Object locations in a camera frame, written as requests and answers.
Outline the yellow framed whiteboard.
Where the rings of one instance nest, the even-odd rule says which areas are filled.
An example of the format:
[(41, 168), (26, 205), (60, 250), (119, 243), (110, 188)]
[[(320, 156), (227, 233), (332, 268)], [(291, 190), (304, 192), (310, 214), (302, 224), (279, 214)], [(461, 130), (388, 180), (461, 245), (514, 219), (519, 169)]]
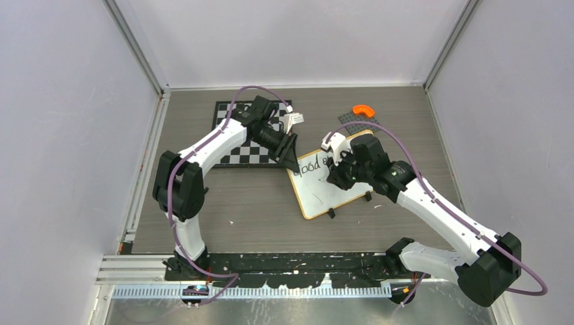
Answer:
[(357, 183), (349, 190), (342, 190), (328, 183), (328, 159), (332, 152), (322, 149), (298, 157), (299, 173), (287, 170), (303, 217), (307, 220), (321, 215), (335, 218), (335, 210), (373, 192), (366, 183)]

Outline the black white checkerboard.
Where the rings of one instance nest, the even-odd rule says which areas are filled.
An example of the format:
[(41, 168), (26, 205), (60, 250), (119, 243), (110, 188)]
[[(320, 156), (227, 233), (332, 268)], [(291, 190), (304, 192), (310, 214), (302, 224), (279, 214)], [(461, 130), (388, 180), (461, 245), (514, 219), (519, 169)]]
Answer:
[[(269, 124), (279, 131), (283, 128), (283, 118), (287, 114), (286, 105), (280, 100), (272, 100), (271, 103), (275, 106), (275, 112), (269, 120)], [(231, 108), (230, 101), (215, 102), (213, 125), (215, 129), (227, 115), (227, 111)], [(226, 154), (215, 167), (278, 167), (277, 163), (270, 158), (269, 150), (260, 146), (259, 144), (248, 140), (240, 146), (232, 149)]]

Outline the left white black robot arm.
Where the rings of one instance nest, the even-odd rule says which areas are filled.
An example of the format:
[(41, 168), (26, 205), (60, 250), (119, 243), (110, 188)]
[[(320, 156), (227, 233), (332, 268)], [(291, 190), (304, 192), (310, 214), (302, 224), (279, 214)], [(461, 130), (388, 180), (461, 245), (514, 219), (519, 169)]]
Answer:
[(199, 142), (179, 152), (167, 150), (160, 156), (152, 196), (169, 220), (175, 258), (189, 279), (202, 279), (208, 269), (198, 215), (206, 195), (204, 177), (224, 156), (245, 142), (254, 142), (265, 148), (277, 165), (299, 172), (298, 135), (292, 128), (304, 117), (288, 102), (283, 105), (286, 113), (275, 128), (273, 117), (280, 110), (277, 103), (260, 95), (249, 105), (232, 102), (223, 120)]

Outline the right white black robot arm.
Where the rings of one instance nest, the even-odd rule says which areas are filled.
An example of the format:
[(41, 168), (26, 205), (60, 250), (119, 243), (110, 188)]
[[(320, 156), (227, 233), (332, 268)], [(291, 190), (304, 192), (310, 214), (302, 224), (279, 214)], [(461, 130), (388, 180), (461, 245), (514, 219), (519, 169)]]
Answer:
[(365, 183), (375, 193), (407, 209), (446, 240), (452, 251), (427, 247), (402, 238), (387, 249), (387, 271), (396, 278), (422, 272), (457, 284), (474, 303), (491, 306), (521, 275), (521, 241), (511, 232), (503, 236), (476, 222), (440, 195), (403, 160), (391, 161), (372, 134), (347, 139), (327, 134), (322, 150), (328, 183), (342, 190)]

